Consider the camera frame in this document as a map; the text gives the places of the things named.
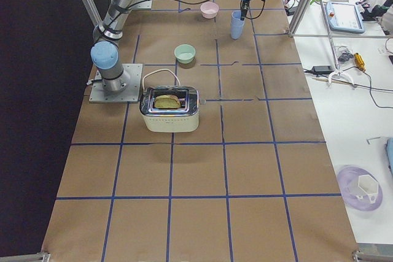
pink bowl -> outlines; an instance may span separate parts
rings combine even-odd
[[[204,18],[214,18],[218,11],[219,6],[214,2],[205,2],[201,5],[201,12]]]

blue cup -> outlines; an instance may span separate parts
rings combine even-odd
[[[235,26],[240,26],[242,24],[244,24],[244,20],[240,20],[241,17],[241,12],[240,10],[236,10],[234,12],[232,12],[232,19],[231,19],[231,25],[235,25]]]
[[[244,20],[240,20],[241,12],[240,10],[236,10],[232,12],[232,20],[231,20],[231,37],[232,39],[239,39],[241,34],[243,33],[244,28]]]

light blue device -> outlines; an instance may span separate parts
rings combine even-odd
[[[393,137],[387,140],[386,144],[387,159],[389,160],[389,168],[393,174]]]
[[[332,31],[361,34],[365,32],[357,6],[343,2],[328,2],[325,13]]]

purple plate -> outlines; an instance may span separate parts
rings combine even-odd
[[[378,185],[378,196],[376,197],[374,204],[359,201],[355,196],[349,193],[348,185],[351,183],[352,180],[355,179],[355,177],[358,177],[360,175],[370,175],[375,179],[375,177],[368,173],[366,170],[353,166],[346,167],[337,174],[337,181],[338,186],[340,187],[341,195],[343,196],[344,202],[351,207],[361,211],[373,211],[379,208],[382,203],[381,186]]]

bread slice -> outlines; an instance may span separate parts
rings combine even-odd
[[[178,109],[180,101],[176,95],[164,94],[154,99],[154,107],[157,109]]]

